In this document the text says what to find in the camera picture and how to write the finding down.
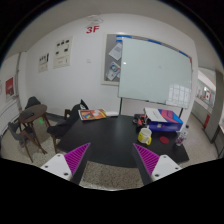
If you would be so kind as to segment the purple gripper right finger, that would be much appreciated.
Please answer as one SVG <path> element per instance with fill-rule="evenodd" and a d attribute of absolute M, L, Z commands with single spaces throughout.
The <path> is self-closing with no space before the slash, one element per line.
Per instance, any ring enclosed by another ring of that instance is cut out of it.
<path fill-rule="evenodd" d="M 136 143 L 133 144 L 133 156 L 143 182 L 154 182 L 181 170 L 168 155 L 159 156 Z"/>

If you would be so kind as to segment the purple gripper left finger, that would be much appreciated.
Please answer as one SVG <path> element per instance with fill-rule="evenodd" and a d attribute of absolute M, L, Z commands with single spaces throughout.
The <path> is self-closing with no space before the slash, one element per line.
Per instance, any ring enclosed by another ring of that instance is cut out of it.
<path fill-rule="evenodd" d="M 41 168 L 65 180 L 80 181 L 87 162 L 89 147 L 90 143 L 86 143 L 65 155 L 58 153 Z"/>

